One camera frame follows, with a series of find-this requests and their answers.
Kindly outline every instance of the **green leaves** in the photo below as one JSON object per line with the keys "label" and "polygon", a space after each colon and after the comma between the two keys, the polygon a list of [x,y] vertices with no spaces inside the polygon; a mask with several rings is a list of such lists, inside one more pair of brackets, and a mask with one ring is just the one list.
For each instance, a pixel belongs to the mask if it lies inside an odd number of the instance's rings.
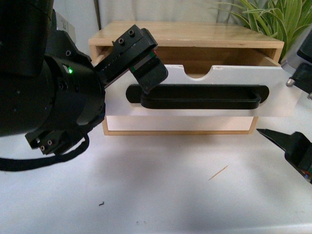
{"label": "green leaves", "polygon": [[225,2],[238,9],[228,11],[247,28],[284,41],[281,58],[290,49],[296,38],[312,24],[312,0],[267,0],[259,8],[257,0],[239,0],[240,5]]}

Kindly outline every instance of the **screw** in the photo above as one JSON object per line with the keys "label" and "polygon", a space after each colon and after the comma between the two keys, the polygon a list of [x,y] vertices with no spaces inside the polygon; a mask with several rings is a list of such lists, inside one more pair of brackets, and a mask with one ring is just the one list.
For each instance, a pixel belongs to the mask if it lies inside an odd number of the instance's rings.
{"label": "screw", "polygon": [[64,85],[63,85],[62,83],[60,83],[60,84],[58,85],[58,87],[59,87],[59,89],[61,89],[61,90],[64,89]]}
{"label": "screw", "polygon": [[133,30],[130,30],[128,33],[129,33],[129,35],[130,35],[131,37],[134,37],[134,36],[135,36],[135,32],[134,32]]}
{"label": "screw", "polygon": [[119,38],[119,39],[118,39],[118,43],[119,43],[120,45],[123,45],[123,44],[125,43],[125,40],[124,40],[123,38]]}
{"label": "screw", "polygon": [[288,81],[286,82],[287,87],[292,87],[296,83],[295,80],[289,78]]}

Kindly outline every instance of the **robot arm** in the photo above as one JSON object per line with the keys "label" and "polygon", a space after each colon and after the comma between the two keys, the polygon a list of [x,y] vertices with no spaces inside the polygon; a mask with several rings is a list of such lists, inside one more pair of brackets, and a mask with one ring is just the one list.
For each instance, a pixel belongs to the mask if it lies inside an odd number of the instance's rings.
{"label": "robot arm", "polygon": [[287,86],[293,85],[308,93],[312,99],[312,25],[296,40],[281,61],[282,68],[292,75]]}
{"label": "robot arm", "polygon": [[[27,133],[53,157],[1,159],[0,170],[30,170],[70,160],[89,145],[105,117],[105,88],[129,69],[148,93],[168,75],[146,29],[131,27],[93,67],[68,34],[57,31],[53,0],[0,1],[0,137]],[[85,141],[65,154],[81,139]]]}

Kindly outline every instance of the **black clamp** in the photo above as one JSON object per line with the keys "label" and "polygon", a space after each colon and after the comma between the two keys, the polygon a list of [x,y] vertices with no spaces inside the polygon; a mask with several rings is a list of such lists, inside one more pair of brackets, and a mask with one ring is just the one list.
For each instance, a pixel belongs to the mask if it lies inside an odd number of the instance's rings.
{"label": "black clamp", "polygon": [[168,76],[168,70],[154,51],[157,46],[147,29],[136,25],[129,28],[113,42],[113,51],[95,67],[104,87],[130,70],[143,92],[148,94]]}
{"label": "black clamp", "polygon": [[260,134],[283,151],[285,159],[309,182],[312,183],[312,143],[300,132],[292,135],[257,129]]}

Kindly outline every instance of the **wooden drawer unit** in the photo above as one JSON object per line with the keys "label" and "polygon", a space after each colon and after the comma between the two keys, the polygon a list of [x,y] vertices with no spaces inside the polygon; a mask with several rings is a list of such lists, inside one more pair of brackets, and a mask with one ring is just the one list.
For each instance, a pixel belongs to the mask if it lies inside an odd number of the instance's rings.
{"label": "wooden drawer unit", "polygon": [[[238,25],[204,22],[114,21],[89,39],[94,65],[110,54],[112,41],[133,24],[148,29],[157,41],[156,53],[169,71],[164,83],[218,84],[220,81],[220,84],[244,84],[243,80],[248,83],[251,79],[271,83],[274,74],[287,77],[278,64],[284,45],[282,41]],[[249,77],[250,74],[259,74],[260,77]],[[278,87],[279,83],[274,82],[271,85]],[[261,107],[262,111],[249,112],[151,110],[126,99],[125,89],[135,83],[128,72],[106,89],[107,112],[103,122],[106,135],[248,134],[253,131],[257,116],[272,116],[275,108],[265,104],[268,107]],[[299,92],[293,96],[288,110],[277,111],[277,116],[284,116],[294,108]]]}

